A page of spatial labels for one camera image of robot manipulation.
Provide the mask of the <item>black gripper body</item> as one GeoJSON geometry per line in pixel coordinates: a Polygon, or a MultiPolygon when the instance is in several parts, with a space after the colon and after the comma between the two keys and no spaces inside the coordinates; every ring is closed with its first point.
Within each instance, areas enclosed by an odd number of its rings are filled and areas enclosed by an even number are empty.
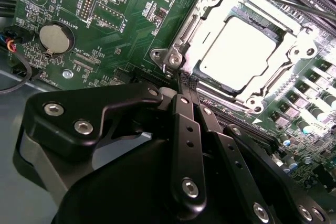
{"type": "MultiPolygon", "coordinates": [[[[54,223],[184,223],[170,192],[171,146],[151,140],[77,181],[64,196],[54,223]]],[[[252,223],[231,183],[221,185],[204,158],[207,205],[192,223],[252,223]]]]}

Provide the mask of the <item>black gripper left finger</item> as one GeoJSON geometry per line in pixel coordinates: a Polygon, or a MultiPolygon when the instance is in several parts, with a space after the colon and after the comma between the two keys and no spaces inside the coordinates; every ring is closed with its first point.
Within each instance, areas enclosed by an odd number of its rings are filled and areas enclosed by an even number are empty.
{"type": "Polygon", "coordinates": [[[197,105],[147,83],[40,93],[25,107],[25,161],[60,206],[77,181],[151,140],[171,146],[170,192],[180,214],[206,207],[197,105]]]}

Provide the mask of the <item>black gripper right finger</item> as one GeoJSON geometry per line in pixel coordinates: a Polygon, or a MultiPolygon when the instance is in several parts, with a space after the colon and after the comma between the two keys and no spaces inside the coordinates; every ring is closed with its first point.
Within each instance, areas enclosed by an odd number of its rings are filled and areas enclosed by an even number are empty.
{"type": "Polygon", "coordinates": [[[325,211],[270,157],[273,144],[263,134],[234,124],[219,124],[221,116],[200,103],[198,80],[183,77],[183,90],[197,105],[210,149],[232,184],[245,222],[328,223],[325,211]]]}

